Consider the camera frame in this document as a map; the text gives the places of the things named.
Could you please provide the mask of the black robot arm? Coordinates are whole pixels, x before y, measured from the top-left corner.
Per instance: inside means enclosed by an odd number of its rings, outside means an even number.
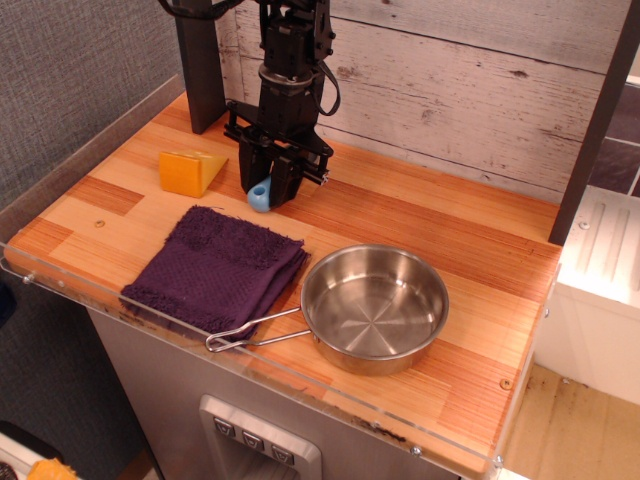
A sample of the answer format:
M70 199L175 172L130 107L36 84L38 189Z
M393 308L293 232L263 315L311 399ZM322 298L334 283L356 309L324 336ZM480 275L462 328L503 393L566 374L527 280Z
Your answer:
M249 204L268 212L293 200L303 180L327 181L334 151L315 127L341 102L322 106L325 82L337 81L325 62L336 37L329 2L263 1L260 34L259 102L229 102L225 134L239 144L241 187Z

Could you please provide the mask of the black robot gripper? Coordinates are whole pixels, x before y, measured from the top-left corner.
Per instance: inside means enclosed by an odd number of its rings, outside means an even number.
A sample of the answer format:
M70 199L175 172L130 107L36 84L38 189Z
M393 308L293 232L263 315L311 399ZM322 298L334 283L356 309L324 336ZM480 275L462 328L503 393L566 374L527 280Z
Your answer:
M227 104L225 135L239 144L241 187L248 193L272 168L271 208L294 199L303 178L319 185L328 178L333 150L315 132L324 80L322 74L302 82L264 77L256 106Z

